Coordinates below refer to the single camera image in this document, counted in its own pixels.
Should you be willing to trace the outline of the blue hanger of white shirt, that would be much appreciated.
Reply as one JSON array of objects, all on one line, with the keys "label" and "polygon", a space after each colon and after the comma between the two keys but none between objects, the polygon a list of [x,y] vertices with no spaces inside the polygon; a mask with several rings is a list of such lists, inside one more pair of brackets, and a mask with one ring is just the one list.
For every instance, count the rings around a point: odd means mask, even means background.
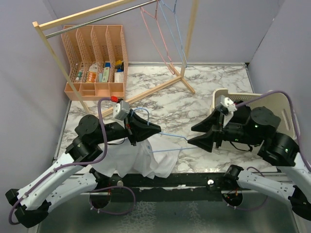
[{"label": "blue hanger of white shirt", "polygon": [[[136,113],[139,110],[143,110],[145,112],[147,112],[147,121],[150,122],[150,113],[148,111],[148,109],[146,108],[134,108],[131,109],[130,113]],[[169,151],[183,151],[183,150],[193,150],[193,149],[197,149],[197,146],[192,146],[192,147],[182,147],[179,144],[173,143],[170,140],[166,140],[163,136],[169,136],[169,137],[177,137],[177,138],[182,138],[184,140],[186,140],[186,138],[184,136],[181,135],[176,135],[176,134],[170,134],[170,133],[164,133],[163,131],[161,131],[160,133],[157,133],[151,137],[149,137],[148,140],[149,143],[151,144],[150,150],[152,153],[165,153],[165,152],[169,152]]]}]

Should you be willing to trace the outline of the white t shirt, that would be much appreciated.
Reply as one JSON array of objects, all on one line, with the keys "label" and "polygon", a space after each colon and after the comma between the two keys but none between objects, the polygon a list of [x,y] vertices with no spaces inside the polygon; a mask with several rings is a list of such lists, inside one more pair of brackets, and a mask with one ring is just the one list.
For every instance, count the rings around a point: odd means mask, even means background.
[{"label": "white t shirt", "polygon": [[150,147],[148,140],[137,142],[136,146],[132,146],[127,138],[116,139],[113,145],[107,146],[105,158],[92,167],[107,177],[111,177],[114,173],[120,177],[137,173],[150,179],[167,178],[180,152],[152,153]]}]

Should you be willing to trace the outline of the blue hanger of navy shirt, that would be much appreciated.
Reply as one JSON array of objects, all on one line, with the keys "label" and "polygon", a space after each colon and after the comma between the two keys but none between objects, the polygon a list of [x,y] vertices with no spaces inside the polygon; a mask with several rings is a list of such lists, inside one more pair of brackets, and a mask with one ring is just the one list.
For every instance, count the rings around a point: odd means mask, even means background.
[{"label": "blue hanger of navy shirt", "polygon": [[[177,2],[178,2],[178,0],[175,0],[173,6],[170,7],[165,1],[160,0],[160,11],[164,17],[165,23],[168,27],[170,34],[171,34],[171,37],[173,39],[173,43],[177,49],[177,52],[178,52],[178,55],[181,59],[182,65],[184,66],[184,68],[187,68],[188,67],[188,61],[186,58],[186,53],[184,50],[182,36],[181,36],[181,32],[180,32],[180,28],[179,28],[179,24],[178,24],[178,19],[177,19],[177,10],[176,10]],[[165,8],[173,14],[173,19],[174,19],[174,23],[175,23],[175,31],[173,30],[169,20],[167,19],[167,16],[166,16],[165,10],[164,10]]]}]

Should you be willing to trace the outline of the pink hanger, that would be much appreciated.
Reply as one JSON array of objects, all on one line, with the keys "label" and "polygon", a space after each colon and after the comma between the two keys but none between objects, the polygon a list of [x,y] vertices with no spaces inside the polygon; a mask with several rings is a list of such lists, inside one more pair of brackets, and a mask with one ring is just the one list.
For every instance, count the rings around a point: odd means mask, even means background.
[{"label": "pink hanger", "polygon": [[150,40],[160,57],[160,60],[168,68],[171,74],[175,74],[172,68],[173,62],[170,57],[170,52],[165,40],[165,36],[162,33],[162,29],[159,23],[159,1],[156,0],[152,11],[147,11],[146,7],[140,7],[140,14],[142,16],[143,23],[150,37]]}]

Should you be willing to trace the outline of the black t shirt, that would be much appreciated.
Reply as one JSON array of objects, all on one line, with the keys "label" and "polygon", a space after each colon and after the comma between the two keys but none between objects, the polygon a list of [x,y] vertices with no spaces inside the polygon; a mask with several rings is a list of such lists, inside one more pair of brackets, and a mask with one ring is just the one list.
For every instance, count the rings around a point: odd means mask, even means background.
[{"label": "black t shirt", "polygon": [[244,124],[251,113],[251,108],[247,105],[237,108],[232,118],[233,122]]}]

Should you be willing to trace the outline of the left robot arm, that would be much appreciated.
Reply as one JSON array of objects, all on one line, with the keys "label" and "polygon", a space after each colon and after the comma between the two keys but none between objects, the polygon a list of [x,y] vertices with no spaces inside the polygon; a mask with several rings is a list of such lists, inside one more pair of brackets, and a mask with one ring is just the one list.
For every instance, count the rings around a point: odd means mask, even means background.
[{"label": "left robot arm", "polygon": [[151,161],[148,138],[161,132],[133,111],[125,126],[86,115],[75,128],[77,137],[58,160],[37,179],[21,189],[10,189],[5,196],[12,205],[11,225],[31,228],[43,221],[58,205],[83,193],[106,189],[115,171],[125,176],[137,158]]}]

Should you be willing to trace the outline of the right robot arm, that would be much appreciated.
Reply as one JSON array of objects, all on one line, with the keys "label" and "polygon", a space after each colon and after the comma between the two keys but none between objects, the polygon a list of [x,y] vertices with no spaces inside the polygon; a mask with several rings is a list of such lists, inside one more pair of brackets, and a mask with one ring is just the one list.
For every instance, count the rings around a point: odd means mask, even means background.
[{"label": "right robot arm", "polygon": [[223,107],[215,109],[206,119],[192,126],[192,131],[202,132],[202,135],[189,139],[188,143],[207,152],[219,148],[224,141],[245,144],[250,150],[260,147],[257,155],[286,173],[293,184],[282,184],[231,165],[223,177],[224,186],[229,190],[258,191],[285,203],[294,213],[310,220],[311,173],[303,163],[298,144],[277,131],[281,119],[266,107],[243,106],[225,124],[228,115]]}]

